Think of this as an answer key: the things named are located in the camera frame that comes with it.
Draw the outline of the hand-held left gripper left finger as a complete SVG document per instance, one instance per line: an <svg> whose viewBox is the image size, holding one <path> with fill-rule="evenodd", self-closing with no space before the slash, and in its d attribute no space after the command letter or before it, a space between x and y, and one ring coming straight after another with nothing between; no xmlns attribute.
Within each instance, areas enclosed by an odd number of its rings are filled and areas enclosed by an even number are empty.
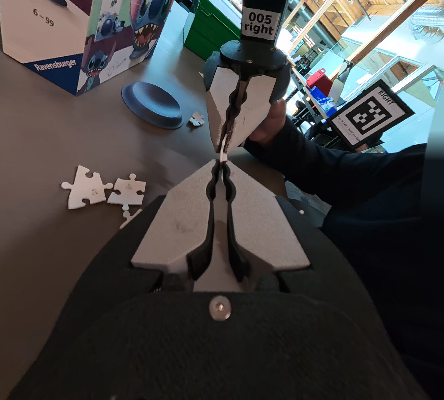
<svg viewBox="0 0 444 400"><path fill-rule="evenodd" d="M134 267L197 281L213 249L219 161L211 160L165 196L135 255Z"/></svg>

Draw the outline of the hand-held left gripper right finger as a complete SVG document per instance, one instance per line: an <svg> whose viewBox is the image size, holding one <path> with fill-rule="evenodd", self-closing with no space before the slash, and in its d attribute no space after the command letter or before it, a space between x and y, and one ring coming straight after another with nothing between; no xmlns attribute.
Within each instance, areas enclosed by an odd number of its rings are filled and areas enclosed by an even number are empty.
<svg viewBox="0 0 444 400"><path fill-rule="evenodd" d="M310 261L283 208L293 206L231 161L223 163L229 261L238 282L304 270Z"/></svg>

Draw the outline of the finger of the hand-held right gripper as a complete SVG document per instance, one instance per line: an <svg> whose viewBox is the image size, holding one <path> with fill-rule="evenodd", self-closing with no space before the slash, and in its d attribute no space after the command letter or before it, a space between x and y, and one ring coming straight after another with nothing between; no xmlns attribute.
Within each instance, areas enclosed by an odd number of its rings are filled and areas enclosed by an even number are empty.
<svg viewBox="0 0 444 400"><path fill-rule="evenodd" d="M232 151L267 117L271 103L270 97L276 83L272 76L252 76L239 103L234 105L234 116L229 120L225 150Z"/></svg>
<svg viewBox="0 0 444 400"><path fill-rule="evenodd" d="M226 134L230 109L230 96L236 91L239 75L229 68L217 67L210 89L207 91L207 114L211 141L215 152Z"/></svg>

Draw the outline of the person's right forearm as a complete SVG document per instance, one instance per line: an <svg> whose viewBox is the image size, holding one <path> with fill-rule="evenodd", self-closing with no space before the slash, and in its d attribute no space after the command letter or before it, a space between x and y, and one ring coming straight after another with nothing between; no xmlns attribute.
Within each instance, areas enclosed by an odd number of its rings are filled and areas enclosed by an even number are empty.
<svg viewBox="0 0 444 400"><path fill-rule="evenodd" d="M397 153L350 153L307 140L289 118L267 147L250 138L246 150L303 192L335 207L363 203L391 188L421 189L427 144Z"/></svg>

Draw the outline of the person's right hand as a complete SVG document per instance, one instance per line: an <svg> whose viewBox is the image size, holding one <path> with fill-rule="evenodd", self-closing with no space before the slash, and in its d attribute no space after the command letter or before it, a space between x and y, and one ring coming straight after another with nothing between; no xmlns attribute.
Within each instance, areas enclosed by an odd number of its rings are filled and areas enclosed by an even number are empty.
<svg viewBox="0 0 444 400"><path fill-rule="evenodd" d="M286 101L281 98L274 102L263 122L249 135L248 139L262 147L270 145L286 122Z"/></svg>

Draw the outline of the red container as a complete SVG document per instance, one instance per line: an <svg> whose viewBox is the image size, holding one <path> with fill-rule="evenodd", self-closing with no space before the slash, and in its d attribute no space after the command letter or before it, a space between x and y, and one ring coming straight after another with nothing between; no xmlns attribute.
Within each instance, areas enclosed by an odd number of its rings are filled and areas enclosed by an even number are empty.
<svg viewBox="0 0 444 400"><path fill-rule="evenodd" d="M328 97L333 81L326 75L325 68L321 68L307 78L306 84L311 90L317 87L324 96Z"/></svg>

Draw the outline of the blue crate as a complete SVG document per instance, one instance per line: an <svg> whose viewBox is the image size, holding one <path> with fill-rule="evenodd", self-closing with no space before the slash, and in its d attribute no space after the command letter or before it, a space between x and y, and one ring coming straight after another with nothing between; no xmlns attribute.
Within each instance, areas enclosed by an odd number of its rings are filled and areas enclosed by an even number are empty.
<svg viewBox="0 0 444 400"><path fill-rule="evenodd" d="M326 97L318 87L313 87L310 93L327 117L336 113L337 108L333 98Z"/></svg>

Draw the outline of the blue bowl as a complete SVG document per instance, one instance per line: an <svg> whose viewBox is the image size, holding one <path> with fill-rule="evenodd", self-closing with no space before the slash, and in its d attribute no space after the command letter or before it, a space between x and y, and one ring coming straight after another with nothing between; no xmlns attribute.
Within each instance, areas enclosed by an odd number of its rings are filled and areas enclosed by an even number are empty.
<svg viewBox="0 0 444 400"><path fill-rule="evenodd" d="M163 88L137 81L122 88L125 105L141 120L168 130L183 125L182 109L177 100Z"/></svg>

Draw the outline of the black white printed tag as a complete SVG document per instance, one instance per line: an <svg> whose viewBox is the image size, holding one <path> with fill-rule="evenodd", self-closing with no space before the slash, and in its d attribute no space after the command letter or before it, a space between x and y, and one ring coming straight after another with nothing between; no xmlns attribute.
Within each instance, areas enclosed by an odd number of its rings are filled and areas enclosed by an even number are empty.
<svg viewBox="0 0 444 400"><path fill-rule="evenodd" d="M414 114L383 80L378 80L332 114L326 123L353 150Z"/></svg>

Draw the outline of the person's dark-clothed torso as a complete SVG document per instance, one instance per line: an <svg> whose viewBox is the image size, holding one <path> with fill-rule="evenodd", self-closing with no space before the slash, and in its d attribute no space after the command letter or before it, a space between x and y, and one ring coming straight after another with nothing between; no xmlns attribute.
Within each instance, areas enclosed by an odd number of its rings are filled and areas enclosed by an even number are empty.
<svg viewBox="0 0 444 400"><path fill-rule="evenodd" d="M364 283L409 370L431 399L443 399L443 238L425 221L421 191L411 184L332 206L323 231Z"/></svg>

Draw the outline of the blue box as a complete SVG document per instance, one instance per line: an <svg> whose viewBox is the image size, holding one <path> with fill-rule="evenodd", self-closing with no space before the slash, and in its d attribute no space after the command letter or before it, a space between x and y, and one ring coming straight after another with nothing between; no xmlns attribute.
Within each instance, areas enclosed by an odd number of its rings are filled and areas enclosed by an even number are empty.
<svg viewBox="0 0 444 400"><path fill-rule="evenodd" d="M150 59L174 0L1 0L5 54L74 96Z"/></svg>

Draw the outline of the wooden post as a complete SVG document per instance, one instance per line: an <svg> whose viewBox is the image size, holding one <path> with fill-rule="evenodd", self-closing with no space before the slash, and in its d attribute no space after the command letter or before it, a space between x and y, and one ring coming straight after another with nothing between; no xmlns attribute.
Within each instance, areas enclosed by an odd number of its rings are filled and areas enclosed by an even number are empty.
<svg viewBox="0 0 444 400"><path fill-rule="evenodd" d="M417 52L413 51L410 43L401 38L397 29L402 26L406 27L410 16L417 9L426 6L427 1L408 0L396 10L393 10L392 6L370 7L370 11L376 11L377 14L370 15L371 20L368 18L359 20L342 34L339 42L340 52L337 55L355 65L377 48L397 55L407 54L411 58Z"/></svg>

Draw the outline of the silver ventilation duct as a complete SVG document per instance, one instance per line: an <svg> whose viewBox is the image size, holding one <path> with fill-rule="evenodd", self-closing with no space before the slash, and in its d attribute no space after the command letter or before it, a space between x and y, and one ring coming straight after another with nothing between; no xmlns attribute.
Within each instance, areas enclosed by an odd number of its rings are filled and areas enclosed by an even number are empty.
<svg viewBox="0 0 444 400"><path fill-rule="evenodd" d="M408 28L415 40L432 45L444 37L443 6L424 6L417 9L408 20Z"/></svg>

